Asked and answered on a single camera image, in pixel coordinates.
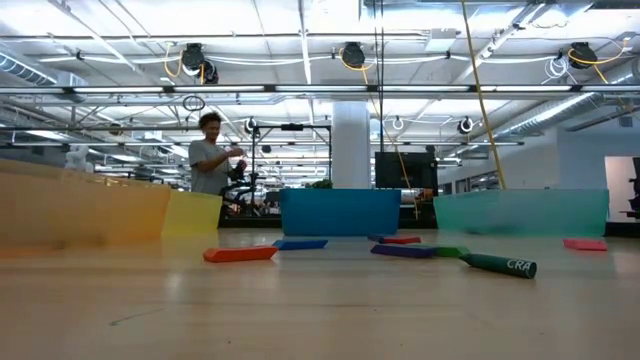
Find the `blue plastic bin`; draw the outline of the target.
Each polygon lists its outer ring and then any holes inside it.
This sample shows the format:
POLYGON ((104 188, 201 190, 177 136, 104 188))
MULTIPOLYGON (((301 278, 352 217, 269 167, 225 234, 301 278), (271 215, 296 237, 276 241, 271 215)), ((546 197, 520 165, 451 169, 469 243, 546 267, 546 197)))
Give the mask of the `blue plastic bin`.
POLYGON ((347 237, 395 234, 401 192, 378 189, 283 189, 286 236, 347 237))

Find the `dark green crayon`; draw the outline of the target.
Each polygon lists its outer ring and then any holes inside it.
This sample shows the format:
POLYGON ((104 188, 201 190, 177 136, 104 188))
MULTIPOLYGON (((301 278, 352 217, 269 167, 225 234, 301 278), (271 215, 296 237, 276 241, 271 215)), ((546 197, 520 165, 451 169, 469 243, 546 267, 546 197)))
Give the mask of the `dark green crayon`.
POLYGON ((536 262, 518 258, 468 253, 459 259, 474 268, 525 279, 534 279, 538 269, 536 262))

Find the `white building column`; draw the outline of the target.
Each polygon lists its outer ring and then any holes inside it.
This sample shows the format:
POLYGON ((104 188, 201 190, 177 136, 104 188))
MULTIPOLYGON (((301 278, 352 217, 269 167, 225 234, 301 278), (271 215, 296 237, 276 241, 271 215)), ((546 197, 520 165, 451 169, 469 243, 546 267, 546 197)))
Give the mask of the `white building column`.
POLYGON ((364 101, 333 104, 332 182, 336 189, 369 189, 370 113, 364 101))

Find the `blue eraser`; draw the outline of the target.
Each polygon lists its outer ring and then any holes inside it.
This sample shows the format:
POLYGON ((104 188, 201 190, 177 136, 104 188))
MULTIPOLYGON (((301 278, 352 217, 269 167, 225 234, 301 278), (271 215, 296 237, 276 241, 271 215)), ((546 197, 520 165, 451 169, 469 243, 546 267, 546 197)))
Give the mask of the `blue eraser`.
POLYGON ((276 240, 273 246, 279 251, 323 249, 327 240, 276 240))

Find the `black box-shaped equipment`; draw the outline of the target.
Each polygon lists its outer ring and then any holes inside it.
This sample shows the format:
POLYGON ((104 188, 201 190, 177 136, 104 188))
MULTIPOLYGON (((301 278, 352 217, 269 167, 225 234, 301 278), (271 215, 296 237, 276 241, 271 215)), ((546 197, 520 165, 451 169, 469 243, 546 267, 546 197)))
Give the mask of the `black box-shaped equipment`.
POLYGON ((388 189, 435 189, 437 161, 432 153, 376 152, 375 186, 388 189))

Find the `purple eraser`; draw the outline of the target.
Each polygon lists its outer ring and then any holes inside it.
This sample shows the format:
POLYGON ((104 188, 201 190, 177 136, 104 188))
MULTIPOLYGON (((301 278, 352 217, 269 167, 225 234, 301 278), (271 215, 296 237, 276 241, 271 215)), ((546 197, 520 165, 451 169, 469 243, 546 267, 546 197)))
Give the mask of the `purple eraser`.
POLYGON ((371 248, 370 252, 376 255, 413 259, 426 259, 437 255, 437 249, 434 247, 394 244, 376 244, 371 248))

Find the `orange eraser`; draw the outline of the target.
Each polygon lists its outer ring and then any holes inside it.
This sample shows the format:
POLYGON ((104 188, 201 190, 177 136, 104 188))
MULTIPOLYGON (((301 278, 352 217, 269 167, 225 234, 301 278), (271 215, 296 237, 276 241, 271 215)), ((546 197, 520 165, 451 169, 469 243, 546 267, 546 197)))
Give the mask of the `orange eraser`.
POLYGON ((251 246, 239 248, 209 248, 203 259, 212 263, 269 260, 278 252, 275 246, 251 246))

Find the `person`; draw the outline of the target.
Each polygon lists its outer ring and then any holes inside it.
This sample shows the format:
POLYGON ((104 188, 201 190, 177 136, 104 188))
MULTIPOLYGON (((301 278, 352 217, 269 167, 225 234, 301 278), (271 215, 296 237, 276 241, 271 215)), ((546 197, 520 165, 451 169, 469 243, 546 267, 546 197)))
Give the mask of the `person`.
POLYGON ((243 149, 225 150, 218 145, 221 122, 222 117, 217 112, 206 113, 199 119, 198 126, 204 138, 192 141, 188 148, 192 192, 220 195, 229 180, 238 179, 247 167, 242 159, 243 149))

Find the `yellow plastic bin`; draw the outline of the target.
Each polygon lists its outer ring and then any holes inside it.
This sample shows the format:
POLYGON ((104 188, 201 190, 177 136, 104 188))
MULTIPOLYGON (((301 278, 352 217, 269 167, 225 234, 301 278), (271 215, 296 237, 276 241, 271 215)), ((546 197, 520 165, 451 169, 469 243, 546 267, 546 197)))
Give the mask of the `yellow plastic bin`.
POLYGON ((172 190, 165 212, 163 237, 202 235, 218 228, 222 197, 172 190))

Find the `teal plastic bin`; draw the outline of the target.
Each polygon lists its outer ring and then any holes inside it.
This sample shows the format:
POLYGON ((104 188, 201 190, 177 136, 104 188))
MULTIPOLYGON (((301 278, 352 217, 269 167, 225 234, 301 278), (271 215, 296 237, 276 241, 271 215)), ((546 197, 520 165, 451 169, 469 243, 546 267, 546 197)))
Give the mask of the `teal plastic bin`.
POLYGON ((609 192, 602 189, 486 190, 434 199, 442 231, 507 236, 599 237, 609 192))

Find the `white figure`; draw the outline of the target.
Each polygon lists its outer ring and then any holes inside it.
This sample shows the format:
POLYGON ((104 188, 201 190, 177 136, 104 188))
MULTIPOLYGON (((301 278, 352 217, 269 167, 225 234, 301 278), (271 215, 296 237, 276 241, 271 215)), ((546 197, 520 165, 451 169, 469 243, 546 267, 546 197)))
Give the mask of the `white figure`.
POLYGON ((65 154, 65 169, 83 173, 93 173, 94 165, 87 161, 89 147, 87 145, 71 145, 65 154))

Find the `orange plastic bin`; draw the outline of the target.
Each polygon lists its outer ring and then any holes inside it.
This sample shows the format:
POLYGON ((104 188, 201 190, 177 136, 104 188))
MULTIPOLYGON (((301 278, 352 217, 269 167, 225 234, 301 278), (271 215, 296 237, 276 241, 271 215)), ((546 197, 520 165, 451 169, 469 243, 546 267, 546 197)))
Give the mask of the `orange plastic bin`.
POLYGON ((0 248, 153 242, 170 195, 165 185, 0 159, 0 248))

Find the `pink eraser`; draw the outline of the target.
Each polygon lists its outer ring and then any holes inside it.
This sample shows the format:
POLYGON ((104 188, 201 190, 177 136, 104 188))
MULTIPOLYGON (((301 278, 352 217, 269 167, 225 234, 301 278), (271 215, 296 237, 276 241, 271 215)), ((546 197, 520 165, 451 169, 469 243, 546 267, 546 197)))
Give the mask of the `pink eraser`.
POLYGON ((581 238, 565 238, 563 240, 565 248, 578 251, 607 251, 608 246, 604 241, 581 239, 581 238))

